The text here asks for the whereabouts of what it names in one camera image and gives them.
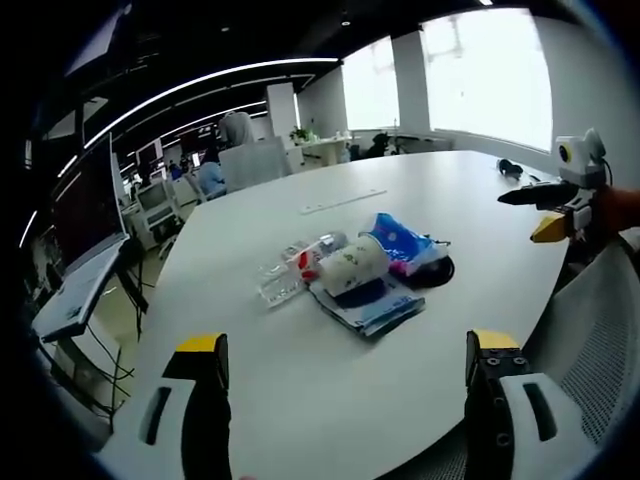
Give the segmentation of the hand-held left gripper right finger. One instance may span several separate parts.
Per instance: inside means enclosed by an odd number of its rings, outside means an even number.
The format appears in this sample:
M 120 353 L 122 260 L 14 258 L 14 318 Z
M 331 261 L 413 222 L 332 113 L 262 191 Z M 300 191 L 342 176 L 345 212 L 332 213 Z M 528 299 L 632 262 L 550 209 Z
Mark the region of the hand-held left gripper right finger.
M 595 455 L 579 406 L 509 335 L 467 332 L 465 386 L 467 479 L 573 479 Z

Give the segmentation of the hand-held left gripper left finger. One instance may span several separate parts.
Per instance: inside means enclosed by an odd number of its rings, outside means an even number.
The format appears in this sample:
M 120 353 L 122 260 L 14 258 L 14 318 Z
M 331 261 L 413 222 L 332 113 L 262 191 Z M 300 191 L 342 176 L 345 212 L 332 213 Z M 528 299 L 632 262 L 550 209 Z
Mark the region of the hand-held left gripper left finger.
M 97 455 L 113 479 L 230 479 L 228 339 L 193 337 L 119 411 Z

